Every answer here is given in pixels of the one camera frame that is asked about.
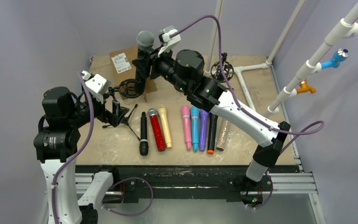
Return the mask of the black glitter microphone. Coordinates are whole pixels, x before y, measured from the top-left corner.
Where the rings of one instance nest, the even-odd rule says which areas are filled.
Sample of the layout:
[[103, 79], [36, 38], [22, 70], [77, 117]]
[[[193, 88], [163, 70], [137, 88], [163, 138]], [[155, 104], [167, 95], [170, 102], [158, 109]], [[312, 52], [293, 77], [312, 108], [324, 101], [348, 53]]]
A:
[[136, 67], [135, 92], [142, 95], [145, 91], [146, 79], [150, 75], [150, 53], [154, 45], [154, 35], [151, 31], [143, 30], [137, 35], [138, 56], [132, 61]]

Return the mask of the tripod microphone stand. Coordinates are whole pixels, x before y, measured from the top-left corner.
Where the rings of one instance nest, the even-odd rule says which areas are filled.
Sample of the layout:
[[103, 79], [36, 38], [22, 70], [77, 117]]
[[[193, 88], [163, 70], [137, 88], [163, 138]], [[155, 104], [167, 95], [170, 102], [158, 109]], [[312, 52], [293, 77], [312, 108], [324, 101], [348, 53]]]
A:
[[118, 86], [109, 87], [107, 93], [103, 94], [103, 98], [104, 99], [107, 99], [108, 97], [113, 98], [113, 100], [112, 100], [113, 112], [112, 112], [112, 116], [110, 119], [106, 118], [105, 121], [103, 121], [103, 123], [105, 123], [105, 125], [103, 125], [102, 128], [107, 128], [110, 126], [117, 127], [120, 124], [124, 124], [124, 125], [128, 126], [128, 128], [134, 133], [135, 137], [138, 140], [140, 140], [138, 135], [135, 133], [135, 131], [131, 128], [131, 126], [129, 124], [130, 118], [131, 118], [133, 112], [135, 111], [135, 109], [137, 108], [138, 104], [135, 104], [133, 109], [129, 113], [129, 115], [126, 116], [129, 109], [124, 108], [120, 105], [119, 101], [115, 97], [116, 92], [118, 92], [119, 95], [124, 100], [125, 99], [134, 99], [134, 98], [138, 98], [140, 96], [140, 94], [136, 93], [136, 91], [135, 91], [135, 79], [133, 79], [133, 78], [125, 79]]

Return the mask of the red glitter microphone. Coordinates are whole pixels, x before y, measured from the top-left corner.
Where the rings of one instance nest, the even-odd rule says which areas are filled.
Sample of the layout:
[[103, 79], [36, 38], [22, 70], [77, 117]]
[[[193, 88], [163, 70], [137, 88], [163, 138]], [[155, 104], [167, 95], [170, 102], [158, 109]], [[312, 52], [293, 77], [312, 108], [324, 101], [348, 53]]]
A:
[[165, 144], [165, 140], [163, 137], [163, 133], [161, 131], [160, 122], [158, 119], [158, 112], [155, 108], [150, 108], [148, 110], [147, 114], [150, 118], [153, 134], [154, 134], [155, 141], [156, 141], [157, 150], [159, 152], [165, 151], [166, 144]]

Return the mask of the brown cardboard box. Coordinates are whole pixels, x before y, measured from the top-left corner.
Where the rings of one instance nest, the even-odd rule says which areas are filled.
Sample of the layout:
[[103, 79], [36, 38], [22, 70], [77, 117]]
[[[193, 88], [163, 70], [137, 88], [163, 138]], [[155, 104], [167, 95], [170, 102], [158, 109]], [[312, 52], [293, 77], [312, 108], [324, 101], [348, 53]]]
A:
[[[113, 81], [114, 87], [119, 86], [123, 81], [127, 79], [135, 79], [136, 68], [132, 64], [132, 60], [138, 57], [138, 45], [133, 45], [127, 49], [121, 49], [109, 53], [110, 62], [113, 70]], [[119, 87], [119, 94], [121, 99], [127, 99], [122, 93], [135, 94], [135, 91], [126, 90], [126, 87], [133, 87], [134, 83], [124, 84]], [[157, 91], [155, 81], [149, 78], [145, 83], [145, 91], [141, 98], [147, 102], [147, 94]]]

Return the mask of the cream microphone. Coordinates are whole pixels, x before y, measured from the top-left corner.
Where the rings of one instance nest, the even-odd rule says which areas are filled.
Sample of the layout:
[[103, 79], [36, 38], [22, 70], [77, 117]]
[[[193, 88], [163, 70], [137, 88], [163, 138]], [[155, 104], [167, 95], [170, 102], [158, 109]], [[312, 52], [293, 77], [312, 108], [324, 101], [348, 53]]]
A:
[[166, 148], [170, 149], [172, 148], [172, 137], [171, 137], [170, 127], [168, 123], [167, 108], [165, 105], [161, 104], [158, 106], [158, 114], [160, 116], [160, 121], [162, 124]]

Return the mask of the pink microphone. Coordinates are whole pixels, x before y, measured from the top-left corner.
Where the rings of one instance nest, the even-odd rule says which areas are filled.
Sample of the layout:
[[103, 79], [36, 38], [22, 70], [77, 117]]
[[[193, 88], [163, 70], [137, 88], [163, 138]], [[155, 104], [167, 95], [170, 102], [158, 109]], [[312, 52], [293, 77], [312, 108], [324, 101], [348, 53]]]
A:
[[184, 140], [187, 151], [192, 149], [192, 132], [191, 132], [191, 117], [188, 105], [183, 105], [181, 108]]

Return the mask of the tripod shock mount stand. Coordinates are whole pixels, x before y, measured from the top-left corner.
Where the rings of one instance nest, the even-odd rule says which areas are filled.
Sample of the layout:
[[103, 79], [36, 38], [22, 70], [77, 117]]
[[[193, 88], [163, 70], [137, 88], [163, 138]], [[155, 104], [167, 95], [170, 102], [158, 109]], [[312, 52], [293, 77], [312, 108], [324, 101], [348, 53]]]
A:
[[221, 54], [222, 59], [222, 66], [223, 68], [220, 68], [220, 62], [215, 62], [211, 67], [211, 76], [213, 79], [215, 79], [219, 83], [224, 83], [226, 77], [227, 81], [230, 81], [232, 77], [234, 76], [234, 67], [231, 63], [227, 61], [227, 53], [223, 52]]

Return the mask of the teal microphone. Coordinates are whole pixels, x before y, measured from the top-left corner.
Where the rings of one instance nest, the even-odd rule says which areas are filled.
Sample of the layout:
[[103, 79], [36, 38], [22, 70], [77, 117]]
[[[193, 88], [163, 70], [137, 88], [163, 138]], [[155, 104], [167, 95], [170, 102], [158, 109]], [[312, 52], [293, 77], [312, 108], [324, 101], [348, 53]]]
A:
[[195, 152], [199, 149], [199, 118], [200, 111], [197, 107], [192, 106], [191, 108], [191, 119], [192, 119], [192, 145]]

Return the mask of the purple microphone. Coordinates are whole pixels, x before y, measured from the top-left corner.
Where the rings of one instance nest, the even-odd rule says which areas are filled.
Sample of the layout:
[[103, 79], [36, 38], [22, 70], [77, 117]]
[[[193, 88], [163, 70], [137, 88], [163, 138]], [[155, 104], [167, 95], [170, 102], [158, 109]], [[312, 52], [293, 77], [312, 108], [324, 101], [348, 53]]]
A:
[[207, 124], [209, 113], [205, 110], [200, 110], [200, 151], [204, 152], [207, 145]]

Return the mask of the black orange-tipped microphone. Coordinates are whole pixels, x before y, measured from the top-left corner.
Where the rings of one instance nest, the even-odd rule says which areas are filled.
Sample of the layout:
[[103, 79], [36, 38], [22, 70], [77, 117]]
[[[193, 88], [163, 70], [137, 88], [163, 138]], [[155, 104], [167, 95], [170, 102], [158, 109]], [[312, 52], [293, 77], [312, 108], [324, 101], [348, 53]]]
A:
[[218, 116], [210, 113], [208, 129], [207, 153], [214, 154]]

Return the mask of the multicolour glitter microphone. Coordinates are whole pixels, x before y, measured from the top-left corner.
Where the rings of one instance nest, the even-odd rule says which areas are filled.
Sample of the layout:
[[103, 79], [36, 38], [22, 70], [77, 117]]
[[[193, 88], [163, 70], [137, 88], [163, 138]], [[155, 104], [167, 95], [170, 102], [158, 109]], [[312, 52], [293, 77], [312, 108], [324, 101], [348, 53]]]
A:
[[224, 151], [224, 149], [226, 147], [226, 142], [227, 142], [228, 134], [230, 131], [230, 126], [231, 126], [231, 123], [228, 120], [226, 120], [226, 119], [222, 120], [219, 137], [218, 137], [218, 141], [216, 144], [216, 149], [219, 151]]

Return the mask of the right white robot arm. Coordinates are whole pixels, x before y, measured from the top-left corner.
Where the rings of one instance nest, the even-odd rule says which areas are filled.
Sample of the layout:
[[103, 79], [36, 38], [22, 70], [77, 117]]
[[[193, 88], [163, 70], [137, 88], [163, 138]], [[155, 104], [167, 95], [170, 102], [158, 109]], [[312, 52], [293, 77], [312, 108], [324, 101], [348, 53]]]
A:
[[251, 110], [235, 99], [234, 94], [216, 80], [203, 74], [203, 56], [184, 49], [172, 58], [172, 52], [157, 55], [156, 50], [142, 52], [132, 61], [136, 79], [163, 77], [182, 92], [193, 106], [228, 120], [246, 132], [258, 144], [250, 162], [246, 178], [259, 182], [280, 156], [290, 124], [274, 122]]

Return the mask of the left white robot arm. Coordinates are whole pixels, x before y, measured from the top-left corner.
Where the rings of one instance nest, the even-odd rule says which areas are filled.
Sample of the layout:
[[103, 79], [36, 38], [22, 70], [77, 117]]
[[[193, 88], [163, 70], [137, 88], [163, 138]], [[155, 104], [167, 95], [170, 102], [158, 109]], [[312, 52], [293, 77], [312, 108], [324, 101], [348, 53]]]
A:
[[92, 93], [82, 102], [81, 96], [62, 86], [43, 94], [45, 114], [39, 120], [34, 147], [47, 186], [49, 224], [79, 224], [83, 218], [97, 219], [92, 205], [79, 205], [76, 195], [76, 157], [85, 148], [77, 147], [79, 128], [85, 124], [93, 127], [95, 119], [118, 126], [129, 109], [121, 107], [116, 99], [112, 100], [113, 111], [105, 108], [106, 100], [114, 93], [112, 87], [102, 91], [101, 102]]

